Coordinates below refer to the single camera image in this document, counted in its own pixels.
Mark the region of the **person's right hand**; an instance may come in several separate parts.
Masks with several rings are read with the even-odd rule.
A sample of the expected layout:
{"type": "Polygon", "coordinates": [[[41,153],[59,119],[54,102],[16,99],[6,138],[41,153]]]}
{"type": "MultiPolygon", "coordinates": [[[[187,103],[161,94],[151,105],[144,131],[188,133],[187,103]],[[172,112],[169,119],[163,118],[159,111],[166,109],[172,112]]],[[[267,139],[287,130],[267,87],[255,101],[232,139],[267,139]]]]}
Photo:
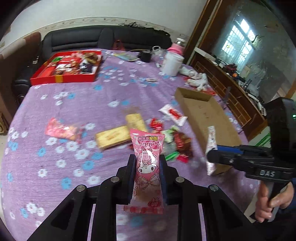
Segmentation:
{"type": "Polygon", "coordinates": [[[285,190],[273,199],[269,200],[269,190],[264,182],[260,182],[257,192],[257,202],[255,209],[255,219],[260,223],[272,218],[272,210],[279,208],[278,212],[289,213],[295,211],[295,178],[290,182],[285,190]]]}

